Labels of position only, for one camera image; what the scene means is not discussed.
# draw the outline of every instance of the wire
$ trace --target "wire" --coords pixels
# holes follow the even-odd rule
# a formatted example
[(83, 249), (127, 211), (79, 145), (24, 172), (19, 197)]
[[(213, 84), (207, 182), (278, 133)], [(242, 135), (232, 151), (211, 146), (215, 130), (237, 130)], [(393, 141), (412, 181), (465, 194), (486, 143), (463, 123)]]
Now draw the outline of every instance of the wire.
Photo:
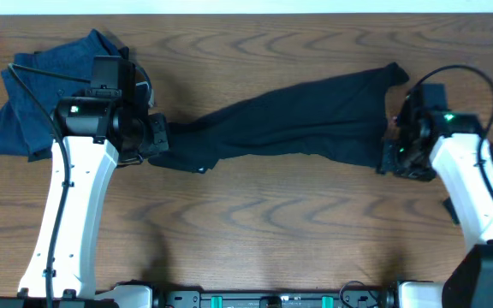
[[(464, 64), (454, 64), (454, 65), (448, 65), (448, 66), (438, 68), (438, 69), (428, 73), (421, 80), (419, 80), (416, 83), (416, 85), (414, 86), (414, 88), (421, 85), (424, 81), (426, 81), (428, 78), (430, 78), (434, 74), (437, 74), (439, 72), (449, 70), (449, 69), (455, 69), (455, 68), (465, 69), (465, 70), (473, 72), (476, 75), (478, 75), (479, 77), (481, 77), (484, 81), (486, 81), (488, 86), (490, 86), (490, 89), (492, 91), (492, 97), (493, 97), (493, 80), (491, 79), (491, 77), (489, 77), (489, 75), (487, 75), (485, 72), (481, 71), (478, 68), (474, 68), (474, 67), (464, 65)], [(490, 115), (490, 119), (488, 120), (488, 124), (486, 125), (486, 128), (483, 129), (483, 132), (479, 134), (480, 140), (478, 141), (478, 145), (477, 145), (478, 170), (480, 171), (480, 175), (483, 178), (483, 182), (486, 185), (486, 189), (488, 190), (488, 193), (490, 194), (490, 196), (492, 197), (492, 200), (493, 200), (493, 188), (492, 188), (492, 185), (490, 184), (490, 180), (488, 179), (488, 175), (486, 174), (486, 170), (484, 169), (484, 160), (482, 158), (483, 143), (484, 143), (484, 140), (486, 139), (486, 137), (488, 136), (490, 129), (492, 128), (492, 124), (493, 124), (493, 108), (492, 108), (492, 114)]]
[(60, 134), (58, 127), (56, 127), (56, 124), (52, 119), (50, 118), (50, 115), (47, 113), (45, 108), (43, 108), (43, 105), (37, 100), (35, 95), (33, 95), (32, 91), (26, 86), (24, 81), (21, 80), (21, 78), (18, 76), (18, 74), (15, 71), (15, 68), (22, 69), (28, 72), (34, 72), (38, 74), (45, 74), (51, 77), (55, 78), (61, 78), (61, 79), (66, 79), (66, 80), (74, 80), (74, 81), (79, 81), (79, 82), (86, 82), (89, 83), (89, 80), (83, 80), (80, 78), (75, 78), (75, 77), (69, 77), (66, 75), (60, 75), (60, 74), (54, 74), (50, 72), (45, 72), (41, 71), (35, 68), (28, 68), (28, 67), (23, 67), (21, 65), (16, 65), (13, 63), (9, 64), (9, 72), (13, 75), (13, 77), (16, 79), (16, 81), (19, 83), (19, 85), (24, 89), (24, 91), (27, 92), (27, 94), (30, 96), (32, 99), (33, 103), (35, 106), (41, 111), (41, 114), (45, 118), (45, 120), (49, 123), (50, 130), (52, 131), (52, 134), (54, 136), (55, 141), (58, 143), (58, 147), (60, 148), (60, 152), (62, 153), (62, 160), (64, 163), (64, 182), (62, 183), (62, 196), (60, 197), (60, 202), (58, 205), (58, 210), (56, 211), (56, 218), (55, 218), (55, 224), (52, 229), (52, 234), (50, 235), (50, 243), (49, 243), (49, 250), (47, 252), (47, 266), (45, 269), (45, 292), (47, 296), (47, 308), (52, 308), (53, 307), (53, 293), (52, 293), (52, 273), (53, 273), (53, 262), (54, 262), (54, 255), (55, 255), (55, 247), (56, 247), (56, 239), (58, 237), (58, 230), (60, 229), (60, 222), (62, 221), (62, 213), (64, 212), (64, 205), (66, 204), (66, 197), (68, 196), (68, 190), (69, 190), (69, 185), (70, 185), (70, 168), (69, 168), (69, 159), (68, 159), (68, 153), (66, 152), (66, 148), (64, 147), (64, 143), (62, 140), (62, 135)]
[[(340, 301), (342, 304), (344, 304), (347, 308), (354, 308), (353, 306), (351, 306), (350, 304), (348, 304), (345, 300), (343, 300), (343, 292), (345, 291), (345, 289), (347, 288), (347, 286), (349, 286), (350, 284), (352, 283), (357, 283), (357, 284), (360, 284), (361, 286), (364, 286), (365, 284), (360, 282), (360, 281), (349, 281), (348, 283), (346, 283), (345, 285), (343, 285), (343, 287), (340, 289), (340, 293), (339, 293), (339, 296), (340, 296)], [(372, 296), (372, 298), (374, 300), (376, 300), (376, 304), (375, 305), (372, 305), (372, 306), (368, 306), (367, 308), (375, 308), (379, 305), (379, 299), (370, 291), (370, 290), (366, 290), (370, 296)]]

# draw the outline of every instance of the dark blue cloth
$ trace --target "dark blue cloth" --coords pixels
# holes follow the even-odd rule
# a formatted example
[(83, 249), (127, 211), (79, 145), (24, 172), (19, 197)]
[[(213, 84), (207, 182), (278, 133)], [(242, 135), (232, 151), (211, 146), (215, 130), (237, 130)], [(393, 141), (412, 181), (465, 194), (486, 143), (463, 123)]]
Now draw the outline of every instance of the dark blue cloth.
[[(92, 30), (85, 38), (48, 51), (16, 54), (15, 64), (89, 80), (95, 56), (120, 56), (120, 53), (104, 35)], [(17, 73), (49, 113), (60, 97), (88, 87), (42, 74), (20, 70)], [(5, 69), (1, 75), (9, 101), (0, 110), (0, 154), (29, 156), (30, 160), (50, 156), (47, 153), (52, 145), (49, 124), (10, 72)]]

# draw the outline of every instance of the wooden surface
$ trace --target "wooden surface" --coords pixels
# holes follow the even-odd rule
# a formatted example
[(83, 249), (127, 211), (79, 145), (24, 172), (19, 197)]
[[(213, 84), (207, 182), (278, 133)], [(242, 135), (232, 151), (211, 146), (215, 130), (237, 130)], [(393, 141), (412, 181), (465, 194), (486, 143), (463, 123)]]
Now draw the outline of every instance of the wooden surface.
[[(457, 62), (493, 76), (493, 15), (4, 16), (0, 71), (16, 52), (46, 50), (94, 27), (132, 48), (170, 121), (393, 61), (413, 80)], [(487, 120), (482, 82), (460, 72), (435, 80), (447, 82), (453, 109)], [(407, 88), (389, 93), (390, 115)], [(0, 77), (0, 108), (6, 100)], [(27, 267), (49, 183), (50, 161), (0, 156), (0, 295), (15, 293)], [(105, 199), (98, 288), (129, 279), (205, 289), (443, 280), (464, 253), (441, 206), (446, 197), (440, 181), (316, 156), (239, 157), (205, 175), (120, 169)]]

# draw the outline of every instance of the teal light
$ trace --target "teal light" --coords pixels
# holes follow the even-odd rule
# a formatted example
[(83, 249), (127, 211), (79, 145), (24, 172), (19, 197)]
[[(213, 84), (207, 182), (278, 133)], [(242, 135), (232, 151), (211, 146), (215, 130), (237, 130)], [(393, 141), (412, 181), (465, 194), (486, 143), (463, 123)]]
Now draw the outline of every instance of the teal light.
[(452, 115), (452, 114), (446, 114), (444, 115), (444, 120), (446, 121), (452, 121), (452, 119), (455, 118), (455, 115)]

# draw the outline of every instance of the black cable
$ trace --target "black cable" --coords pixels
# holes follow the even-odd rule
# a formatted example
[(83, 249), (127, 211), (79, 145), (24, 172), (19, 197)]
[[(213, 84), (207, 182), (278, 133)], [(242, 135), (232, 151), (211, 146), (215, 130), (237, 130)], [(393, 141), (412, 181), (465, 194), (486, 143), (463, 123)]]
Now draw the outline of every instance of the black cable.
[[(484, 81), (486, 81), (486, 83), (488, 84), (488, 86), (490, 86), (490, 89), (492, 91), (492, 97), (493, 97), (493, 80), (491, 79), (491, 77), (489, 77), (489, 75), (487, 75), (485, 72), (481, 71), (478, 68), (474, 68), (474, 67), (471, 67), (471, 66), (468, 66), (468, 65), (464, 65), (464, 64), (448, 65), (448, 66), (444, 66), (442, 68), (438, 68), (438, 69), (436, 69), (436, 70), (428, 73), (421, 80), (419, 80), (416, 83), (416, 85), (414, 86), (414, 88), (416, 88), (419, 85), (421, 85), (424, 81), (426, 81), (428, 78), (430, 78), (434, 74), (437, 74), (439, 72), (442, 72), (442, 71), (445, 71), (445, 70), (449, 70), (449, 69), (455, 69), (455, 68), (468, 70), (470, 72), (475, 73), (479, 77), (481, 77)], [(484, 140), (486, 139), (486, 137), (488, 136), (488, 132), (492, 128), (492, 124), (493, 124), (493, 108), (492, 108), (492, 114), (490, 115), (490, 119), (488, 120), (488, 124), (486, 125), (486, 128), (479, 135), (480, 141), (478, 142), (478, 146), (477, 146), (477, 165), (478, 165), (478, 170), (480, 170), (480, 175), (483, 178), (484, 184), (486, 185), (486, 189), (488, 190), (488, 193), (490, 194), (490, 196), (492, 197), (492, 200), (493, 200), (493, 188), (492, 188), (492, 185), (490, 184), (490, 180), (488, 179), (488, 175), (486, 174), (486, 170), (484, 169), (484, 160), (482, 158), (482, 147), (483, 147), (483, 143), (484, 143)]]
[[(360, 282), (360, 281), (349, 281), (348, 283), (346, 283), (345, 285), (343, 285), (343, 287), (340, 289), (340, 292), (339, 292), (339, 297), (340, 297), (340, 301), (342, 304), (344, 304), (347, 308), (355, 308), (353, 306), (351, 306), (350, 304), (348, 304), (345, 300), (343, 300), (343, 292), (345, 291), (345, 289), (347, 288), (347, 286), (349, 286), (350, 284), (352, 283), (357, 283), (357, 284), (360, 284), (361, 286), (364, 286), (365, 284)], [(370, 291), (370, 290), (366, 290), (370, 296), (372, 296), (372, 298), (374, 300), (376, 300), (376, 304), (375, 305), (371, 305), (371, 306), (368, 306), (367, 308), (375, 308), (379, 305), (379, 299)]]
[(51, 77), (55, 78), (61, 78), (65, 80), (74, 80), (74, 81), (79, 81), (79, 82), (86, 82), (90, 83), (89, 80), (83, 80), (80, 78), (75, 78), (75, 77), (70, 77), (66, 75), (61, 75), (61, 74), (54, 74), (50, 72), (45, 72), (41, 71), (35, 68), (28, 68), (28, 67), (23, 67), (21, 65), (16, 65), (13, 63), (9, 64), (9, 72), (13, 75), (13, 77), (16, 79), (16, 81), (19, 83), (19, 85), (27, 92), (27, 94), (30, 96), (32, 99), (33, 103), (35, 106), (41, 111), (41, 114), (45, 118), (45, 120), (49, 123), (50, 130), (52, 131), (52, 134), (54, 135), (55, 141), (58, 143), (58, 147), (60, 148), (60, 152), (62, 153), (62, 160), (64, 162), (64, 182), (62, 184), (62, 196), (60, 197), (60, 203), (58, 205), (58, 210), (56, 211), (56, 218), (55, 218), (55, 224), (52, 229), (52, 234), (50, 235), (50, 243), (49, 243), (49, 250), (47, 252), (47, 267), (45, 269), (45, 291), (46, 291), (46, 296), (47, 296), (47, 308), (52, 308), (53, 307), (53, 294), (52, 294), (52, 273), (53, 273), (53, 261), (54, 261), (54, 255), (55, 255), (55, 246), (56, 246), (56, 239), (58, 237), (58, 230), (60, 229), (60, 222), (62, 221), (62, 213), (64, 212), (64, 205), (66, 204), (66, 197), (68, 196), (68, 189), (69, 189), (69, 177), (70, 177), (70, 168), (69, 168), (69, 159), (68, 159), (68, 153), (66, 152), (66, 148), (64, 147), (64, 143), (62, 140), (62, 135), (58, 131), (58, 128), (56, 127), (56, 124), (52, 119), (50, 118), (50, 115), (47, 113), (47, 111), (43, 108), (43, 105), (35, 98), (35, 95), (33, 95), (32, 91), (26, 86), (24, 81), (20, 79), (18, 74), (15, 71), (15, 68), (22, 69), (28, 72), (34, 72), (38, 74), (45, 74)]

